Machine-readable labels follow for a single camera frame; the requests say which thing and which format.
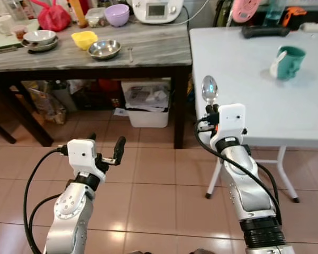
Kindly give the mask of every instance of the metal bowl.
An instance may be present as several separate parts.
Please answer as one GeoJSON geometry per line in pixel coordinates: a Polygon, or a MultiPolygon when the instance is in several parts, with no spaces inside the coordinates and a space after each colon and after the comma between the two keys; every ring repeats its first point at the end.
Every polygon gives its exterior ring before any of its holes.
{"type": "Polygon", "coordinates": [[[58,42],[59,42],[59,39],[56,36],[54,38],[54,41],[52,41],[50,44],[47,44],[47,45],[39,45],[36,42],[35,43],[30,43],[30,42],[28,42],[26,40],[23,40],[21,42],[21,44],[22,44],[22,46],[24,46],[25,48],[28,48],[31,51],[41,52],[41,51],[47,51],[47,50],[55,48],[58,45],[58,42]]]}
{"type": "Polygon", "coordinates": [[[121,49],[120,43],[115,40],[103,40],[93,43],[87,52],[98,60],[106,60],[115,57],[121,49]]]}

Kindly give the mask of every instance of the marble table top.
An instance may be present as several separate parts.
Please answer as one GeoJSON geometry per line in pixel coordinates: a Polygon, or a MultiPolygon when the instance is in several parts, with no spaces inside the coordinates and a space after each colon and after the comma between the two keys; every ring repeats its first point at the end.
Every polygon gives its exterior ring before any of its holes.
{"type": "Polygon", "coordinates": [[[125,68],[188,66],[192,64],[187,26],[148,25],[128,22],[121,28],[80,29],[76,26],[57,33],[59,44],[48,52],[29,54],[26,48],[0,54],[0,72],[53,69],[125,68]],[[122,49],[107,61],[98,61],[78,48],[71,34],[94,31],[99,40],[117,40],[122,49]],[[133,62],[129,61],[128,47],[133,47],[133,62]]]}

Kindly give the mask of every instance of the yellow bowl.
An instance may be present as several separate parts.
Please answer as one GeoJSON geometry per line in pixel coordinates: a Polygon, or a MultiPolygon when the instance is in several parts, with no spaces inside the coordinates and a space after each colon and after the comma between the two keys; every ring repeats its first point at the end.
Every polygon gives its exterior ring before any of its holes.
{"type": "Polygon", "coordinates": [[[83,50],[87,50],[90,45],[97,42],[98,40],[97,35],[92,31],[73,33],[71,36],[75,42],[75,45],[83,50]]]}

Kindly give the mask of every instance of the tiled floor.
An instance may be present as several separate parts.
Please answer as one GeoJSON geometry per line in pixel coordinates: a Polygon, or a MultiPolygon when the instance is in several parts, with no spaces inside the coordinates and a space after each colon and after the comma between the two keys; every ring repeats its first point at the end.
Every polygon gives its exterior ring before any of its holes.
{"type": "MultiPolygon", "coordinates": [[[[31,253],[22,226],[23,192],[33,167],[51,148],[40,147],[15,121],[2,125],[18,142],[10,145],[0,138],[0,254],[31,253]]],[[[86,253],[188,254],[203,247],[219,254],[244,254],[226,186],[219,181],[213,198],[204,198],[215,159],[196,144],[191,123],[186,123],[184,150],[173,149],[172,122],[164,129],[136,129],[110,112],[80,112],[64,126],[43,125],[55,138],[54,146],[95,131],[98,151],[106,156],[112,155],[119,135],[128,140],[122,164],[110,168],[96,193],[86,253]]],[[[253,155],[266,159],[276,151],[254,150],[253,155]]],[[[52,155],[42,164],[29,193],[29,212],[41,199],[62,191],[73,177],[67,159],[52,155]]],[[[286,172],[300,196],[299,204],[289,200],[276,168],[268,168],[280,188],[286,240],[296,254],[318,253],[318,151],[286,153],[286,172]]],[[[35,218],[40,248],[52,223],[53,204],[42,207],[35,218]]]]}

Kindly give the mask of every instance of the plastic bin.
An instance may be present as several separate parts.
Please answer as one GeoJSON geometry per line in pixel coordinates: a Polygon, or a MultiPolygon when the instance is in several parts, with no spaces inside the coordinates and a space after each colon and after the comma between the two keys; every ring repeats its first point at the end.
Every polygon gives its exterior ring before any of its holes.
{"type": "MultiPolygon", "coordinates": [[[[124,94],[133,86],[153,86],[159,84],[167,85],[170,89],[170,81],[164,79],[121,82],[122,91],[124,94]]],[[[126,110],[131,124],[135,128],[164,128],[168,125],[169,106],[170,105],[168,104],[168,110],[165,112],[149,112],[129,108],[126,108],[126,110]]]]}

